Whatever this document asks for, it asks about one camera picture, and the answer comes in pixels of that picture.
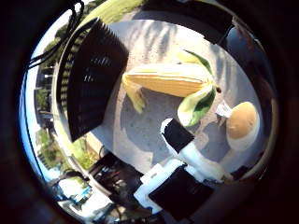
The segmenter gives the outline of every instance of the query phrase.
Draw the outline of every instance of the black cable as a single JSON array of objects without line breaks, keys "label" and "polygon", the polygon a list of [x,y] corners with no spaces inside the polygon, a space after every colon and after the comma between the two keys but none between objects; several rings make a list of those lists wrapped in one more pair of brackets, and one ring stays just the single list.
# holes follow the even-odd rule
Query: black cable
[{"label": "black cable", "polygon": [[72,26],[74,24],[74,21],[76,19],[76,11],[75,11],[75,9],[72,7],[71,10],[72,10],[72,15],[71,15],[71,17],[70,17],[70,19],[68,21],[68,24],[67,24],[67,27],[66,27],[66,31],[65,31],[65,34],[64,34],[63,38],[61,38],[60,41],[53,48],[51,48],[51,49],[47,50],[46,52],[44,52],[44,53],[42,53],[42,54],[40,54],[40,55],[32,58],[30,60],[30,63],[34,63],[34,62],[42,59],[45,55],[52,53],[55,49],[59,48],[60,45],[65,41],[66,35],[70,32],[70,30],[71,30],[71,28],[72,28]]},{"label": "black cable", "polygon": [[60,39],[60,41],[51,49],[47,50],[46,52],[32,58],[29,62],[28,69],[31,69],[33,67],[36,67],[42,63],[44,63],[46,60],[48,60],[57,50],[58,48],[73,34],[73,32],[76,30],[78,27],[78,24],[83,16],[84,12],[84,3],[82,1],[78,1],[80,3],[80,10],[77,15],[77,12],[75,10],[75,7],[72,6],[72,15],[68,21],[66,31],[64,33],[64,36]]},{"label": "black cable", "polygon": [[29,133],[29,125],[28,125],[28,118],[27,118],[27,111],[26,111],[26,86],[27,86],[27,76],[28,74],[25,75],[25,78],[24,78],[24,81],[23,81],[23,90],[22,90],[22,93],[21,93],[21,99],[22,99],[22,102],[23,102],[23,113],[24,113],[24,116],[25,116],[25,126],[26,126],[26,132],[28,134],[28,141],[29,141],[29,145],[30,145],[30,148],[31,148],[31,151],[32,151],[32,154],[34,156],[34,159],[36,161],[36,166],[37,166],[37,170],[38,172],[40,173],[42,179],[43,179],[43,182],[46,184],[47,181],[46,181],[46,178],[40,168],[40,165],[39,165],[39,162],[38,162],[38,159],[37,159],[37,156],[36,156],[36,153],[35,153],[35,150],[34,150],[34,146],[32,144],[32,141],[31,141],[31,136],[30,136],[30,133]]}]

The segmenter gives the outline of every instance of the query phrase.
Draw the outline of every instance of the wire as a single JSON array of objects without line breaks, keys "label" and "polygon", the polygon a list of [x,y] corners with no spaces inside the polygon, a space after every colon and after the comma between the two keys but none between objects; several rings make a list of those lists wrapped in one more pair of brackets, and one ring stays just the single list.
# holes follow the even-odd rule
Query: wire
[{"label": "wire", "polygon": [[52,47],[51,49],[47,50],[46,52],[32,58],[29,61],[29,65],[28,65],[28,69],[34,68],[38,65],[41,65],[42,63],[44,63],[46,60],[48,60],[51,56],[53,56],[53,54],[58,50],[58,48],[73,34],[73,32],[76,30],[76,28],[78,27],[78,24],[80,23],[80,20],[83,16],[83,12],[84,12],[84,3],[82,1],[78,1],[80,3],[80,10],[79,13],[77,14],[75,7],[72,6],[71,9],[72,10],[72,15],[68,21],[67,27],[66,27],[66,31],[63,35],[63,37],[59,40],[59,42]]}]

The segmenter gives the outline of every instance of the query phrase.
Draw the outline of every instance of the ear of corn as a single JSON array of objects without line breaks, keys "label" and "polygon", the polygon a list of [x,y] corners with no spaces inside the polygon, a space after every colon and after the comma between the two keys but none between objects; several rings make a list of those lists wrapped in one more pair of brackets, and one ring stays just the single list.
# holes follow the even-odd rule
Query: ear of corn
[{"label": "ear of corn", "polygon": [[142,113],[145,107],[145,99],[140,90],[140,87],[144,87],[184,97],[178,108],[178,117],[182,125],[191,126],[203,117],[209,106],[203,109],[198,105],[214,90],[214,80],[209,65],[206,65],[207,61],[202,63],[196,56],[184,50],[178,55],[182,64],[143,64],[123,74],[122,85],[135,110]]}]

